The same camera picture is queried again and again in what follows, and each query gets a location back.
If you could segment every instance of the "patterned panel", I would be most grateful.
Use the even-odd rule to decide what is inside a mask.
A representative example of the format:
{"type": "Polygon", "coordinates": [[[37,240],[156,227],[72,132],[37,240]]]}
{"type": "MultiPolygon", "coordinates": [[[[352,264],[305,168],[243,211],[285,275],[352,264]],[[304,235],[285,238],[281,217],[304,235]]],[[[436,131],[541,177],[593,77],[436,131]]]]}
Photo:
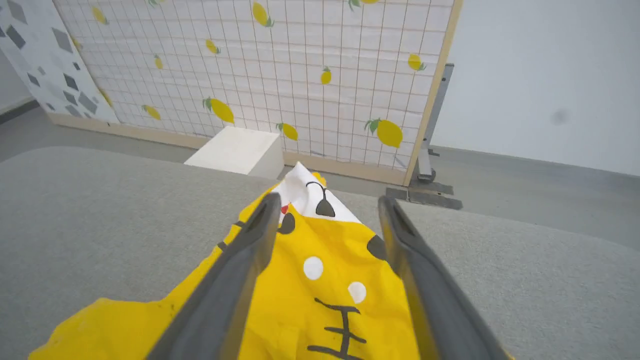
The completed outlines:
{"type": "Polygon", "coordinates": [[[404,171],[452,0],[55,0],[127,124],[404,171]]]}
{"type": "Polygon", "coordinates": [[[0,36],[0,48],[42,108],[76,117],[88,111],[118,123],[51,1],[0,0],[0,9],[0,33],[6,35],[0,36]],[[85,101],[89,96],[100,100],[85,101]]]}

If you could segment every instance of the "white polka dot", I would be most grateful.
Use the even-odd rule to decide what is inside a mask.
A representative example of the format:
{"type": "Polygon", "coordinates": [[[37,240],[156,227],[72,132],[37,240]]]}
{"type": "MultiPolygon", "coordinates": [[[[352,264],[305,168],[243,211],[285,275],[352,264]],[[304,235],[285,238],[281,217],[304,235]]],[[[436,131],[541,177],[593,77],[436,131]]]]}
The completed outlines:
{"type": "Polygon", "coordinates": [[[320,276],[322,276],[324,265],[322,264],[322,260],[320,260],[319,257],[312,256],[305,260],[303,268],[305,269],[305,275],[310,280],[318,280],[320,279],[320,276]]]}
{"type": "Polygon", "coordinates": [[[349,293],[351,294],[351,298],[353,299],[353,302],[355,302],[356,304],[359,304],[362,301],[364,301],[364,298],[366,298],[367,296],[367,288],[365,288],[364,284],[362,284],[359,281],[354,281],[351,284],[349,284],[348,290],[349,290],[349,293]]]}

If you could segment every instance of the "yellow fabric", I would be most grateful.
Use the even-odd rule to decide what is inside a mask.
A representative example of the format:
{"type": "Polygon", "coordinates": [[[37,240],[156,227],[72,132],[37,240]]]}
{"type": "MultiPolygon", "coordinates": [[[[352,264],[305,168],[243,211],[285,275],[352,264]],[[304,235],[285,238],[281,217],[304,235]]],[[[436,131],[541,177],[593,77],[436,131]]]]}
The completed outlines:
{"type": "MultiPolygon", "coordinates": [[[[319,182],[326,181],[315,174],[319,182]]],[[[262,196],[240,212],[248,220],[262,196]]],[[[343,328],[342,311],[323,305],[351,306],[349,356],[362,359],[417,359],[408,305],[402,282],[389,265],[367,250],[374,233],[355,222],[301,216],[293,206],[293,232],[276,236],[271,262],[259,275],[247,318],[241,359],[331,359],[317,347],[340,352],[343,335],[326,327],[343,328]],[[323,271],[311,280],[305,261],[317,257],[323,271]],[[359,282],[366,296],[358,304],[349,287],[359,282]]],[[[240,230],[233,225],[230,243],[240,230]]],[[[215,247],[178,286],[156,302],[99,299],[65,320],[31,359],[142,359],[222,253],[215,247]]]]}

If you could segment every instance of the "white wall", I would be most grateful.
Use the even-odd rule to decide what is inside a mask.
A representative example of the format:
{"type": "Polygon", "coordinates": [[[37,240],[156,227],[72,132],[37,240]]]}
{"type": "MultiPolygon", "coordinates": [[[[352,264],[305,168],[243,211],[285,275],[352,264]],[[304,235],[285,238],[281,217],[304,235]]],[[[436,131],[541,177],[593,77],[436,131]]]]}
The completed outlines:
{"type": "Polygon", "coordinates": [[[640,1],[465,0],[433,145],[640,176],[640,1]]]}
{"type": "Polygon", "coordinates": [[[20,106],[31,98],[22,79],[15,73],[13,66],[0,51],[0,113],[20,106]]]}

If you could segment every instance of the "white fabric section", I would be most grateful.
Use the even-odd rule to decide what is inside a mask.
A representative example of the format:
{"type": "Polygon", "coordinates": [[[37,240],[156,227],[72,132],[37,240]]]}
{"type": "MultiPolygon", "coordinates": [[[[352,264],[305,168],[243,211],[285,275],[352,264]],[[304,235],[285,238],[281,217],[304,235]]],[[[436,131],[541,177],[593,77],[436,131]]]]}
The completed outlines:
{"type": "MultiPolygon", "coordinates": [[[[338,198],[333,196],[329,190],[326,190],[324,194],[329,204],[331,204],[335,216],[328,217],[318,215],[316,213],[316,207],[323,199],[323,188],[318,179],[316,179],[304,165],[298,162],[296,166],[285,175],[282,182],[273,189],[273,192],[280,194],[280,200],[282,201],[281,206],[291,204],[296,208],[296,211],[304,217],[360,223],[358,218],[354,216],[338,198]]],[[[283,217],[284,213],[280,212],[281,222],[283,217]]]]}

